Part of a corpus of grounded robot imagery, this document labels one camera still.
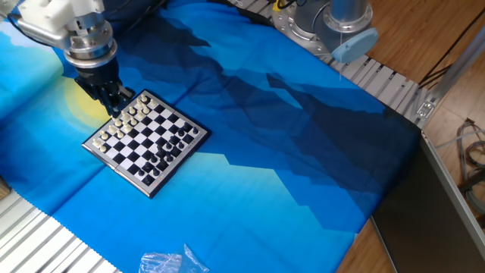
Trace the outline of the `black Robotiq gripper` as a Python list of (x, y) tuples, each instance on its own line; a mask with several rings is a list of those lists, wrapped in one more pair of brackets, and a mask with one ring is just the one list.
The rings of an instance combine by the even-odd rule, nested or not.
[(110, 117), (118, 117), (133, 100), (135, 92), (121, 85), (116, 58), (94, 68), (75, 68), (77, 84), (93, 99), (98, 100)]

